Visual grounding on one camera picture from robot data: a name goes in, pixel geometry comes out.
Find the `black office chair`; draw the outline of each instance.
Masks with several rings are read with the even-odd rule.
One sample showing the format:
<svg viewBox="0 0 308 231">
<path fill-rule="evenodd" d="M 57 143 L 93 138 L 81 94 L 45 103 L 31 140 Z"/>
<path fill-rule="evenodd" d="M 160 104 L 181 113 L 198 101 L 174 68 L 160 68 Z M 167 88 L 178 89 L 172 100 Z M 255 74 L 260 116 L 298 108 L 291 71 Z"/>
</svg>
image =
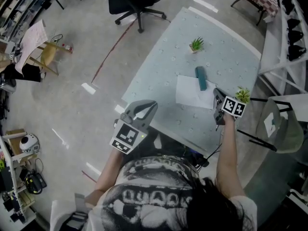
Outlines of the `black office chair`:
<svg viewBox="0 0 308 231">
<path fill-rule="evenodd" d="M 119 14 L 127 12 L 126 14 L 124 14 L 115 21 L 117 25 L 120 25 L 121 20 L 123 20 L 124 18 L 130 16 L 131 14 L 136 13 L 139 24 L 138 32 L 142 33 L 144 30 L 141 26 L 141 18 L 140 18 L 141 13 L 157 13 L 161 14 L 163 19 L 167 18 L 164 12 L 146 8 L 152 6 L 154 3 L 158 1 L 160 0 L 109 0 L 109 12 L 110 14 Z"/>
</svg>

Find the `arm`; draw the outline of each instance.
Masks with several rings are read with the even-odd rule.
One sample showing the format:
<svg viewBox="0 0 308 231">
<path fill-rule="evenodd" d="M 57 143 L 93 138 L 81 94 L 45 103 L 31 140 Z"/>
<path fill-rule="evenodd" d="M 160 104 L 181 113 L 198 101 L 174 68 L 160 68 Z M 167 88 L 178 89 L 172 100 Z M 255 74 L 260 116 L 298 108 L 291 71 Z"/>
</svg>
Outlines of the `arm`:
<svg viewBox="0 0 308 231">
<path fill-rule="evenodd" d="M 123 153 L 113 148 L 107 160 L 107 163 L 98 178 L 95 190 L 86 197 L 85 202 L 96 206 L 100 197 L 116 183 L 116 178 L 119 174 L 121 163 L 123 160 Z"/>
<path fill-rule="evenodd" d="M 225 114 L 225 131 L 217 163 L 217 187 L 228 198 L 245 196 L 237 175 L 237 152 L 235 143 L 234 119 Z"/>
</svg>

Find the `green plant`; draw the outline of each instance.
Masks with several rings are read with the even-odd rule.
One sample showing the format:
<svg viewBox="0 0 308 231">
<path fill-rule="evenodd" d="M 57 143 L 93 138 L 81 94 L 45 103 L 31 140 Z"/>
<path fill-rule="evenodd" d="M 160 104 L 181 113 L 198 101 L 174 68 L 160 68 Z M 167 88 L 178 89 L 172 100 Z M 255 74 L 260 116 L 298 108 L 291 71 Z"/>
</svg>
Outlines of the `green plant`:
<svg viewBox="0 0 308 231">
<path fill-rule="evenodd" d="M 203 38 L 195 38 L 189 45 L 192 51 L 198 51 L 203 49 Z"/>
<path fill-rule="evenodd" d="M 250 102 L 249 90 L 247 88 L 244 89 L 243 87 L 238 87 L 238 88 L 239 90 L 235 94 L 235 97 L 243 103 L 249 103 Z"/>
</svg>

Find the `graphic t-shirt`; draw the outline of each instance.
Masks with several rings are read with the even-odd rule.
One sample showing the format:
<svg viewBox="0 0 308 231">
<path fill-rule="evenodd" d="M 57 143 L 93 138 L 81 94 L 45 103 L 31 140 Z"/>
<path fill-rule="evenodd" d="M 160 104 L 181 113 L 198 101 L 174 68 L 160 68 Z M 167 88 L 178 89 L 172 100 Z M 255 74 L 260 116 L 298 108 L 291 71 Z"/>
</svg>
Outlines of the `graphic t-shirt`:
<svg viewBox="0 0 308 231">
<path fill-rule="evenodd" d="M 186 227 L 186 211 L 192 200 L 188 184 L 198 173 L 189 163 L 174 156 L 153 156 L 127 163 L 114 187 L 105 192 L 89 212 L 86 231 L 171 230 Z M 243 208 L 257 230 L 257 206 L 247 197 L 230 199 Z M 73 204 L 54 201 L 51 230 L 59 230 L 65 214 L 76 210 Z"/>
</svg>

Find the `shiny floor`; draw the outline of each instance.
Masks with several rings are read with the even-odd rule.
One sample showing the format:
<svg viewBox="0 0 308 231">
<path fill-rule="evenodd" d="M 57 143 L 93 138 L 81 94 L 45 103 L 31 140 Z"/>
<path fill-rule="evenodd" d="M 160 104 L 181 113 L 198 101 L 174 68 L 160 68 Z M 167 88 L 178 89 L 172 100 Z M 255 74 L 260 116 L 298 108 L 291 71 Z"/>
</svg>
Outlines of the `shiny floor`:
<svg viewBox="0 0 308 231">
<path fill-rule="evenodd" d="M 231 8 L 234 0 L 203 1 L 216 10 L 193 0 L 161 0 L 153 9 L 164 11 L 172 21 L 182 7 L 195 7 L 262 52 L 266 24 L 261 22 L 256 26 L 259 13 L 253 5 L 243 0 Z M 73 200 L 74 193 L 88 194 L 93 190 L 94 182 L 83 175 L 82 170 L 98 178 L 111 151 L 113 121 L 119 116 L 115 107 L 117 104 L 125 107 L 121 100 L 123 93 L 169 25 L 167 20 L 143 14 L 145 31 L 139 34 L 136 22 L 130 27 L 134 16 L 125 19 L 120 26 L 115 25 L 114 20 L 119 15 L 109 14 L 108 0 L 59 2 L 64 10 L 53 3 L 39 19 L 44 19 L 49 39 L 63 34 L 60 43 L 71 45 L 73 54 L 57 53 L 51 67 L 58 69 L 58 77 L 48 73 L 41 83 L 18 81 L 17 91 L 9 98 L 8 120 L 3 124 L 4 130 L 24 128 L 39 139 L 39 157 L 44 164 L 42 174 L 48 186 L 36 197 L 34 207 L 46 220 L 50 218 L 52 200 Z M 83 83 L 88 83 L 96 92 L 91 95 L 81 86 Z M 258 81 L 253 95 L 265 96 L 264 90 Z M 250 105 L 240 126 L 252 131 L 259 110 L 258 104 Z M 241 136 L 237 139 L 239 174 L 242 184 L 246 185 L 267 151 L 255 150 Z M 202 176 L 215 176 L 216 160 L 212 158 L 210 166 L 202 170 Z"/>
</svg>

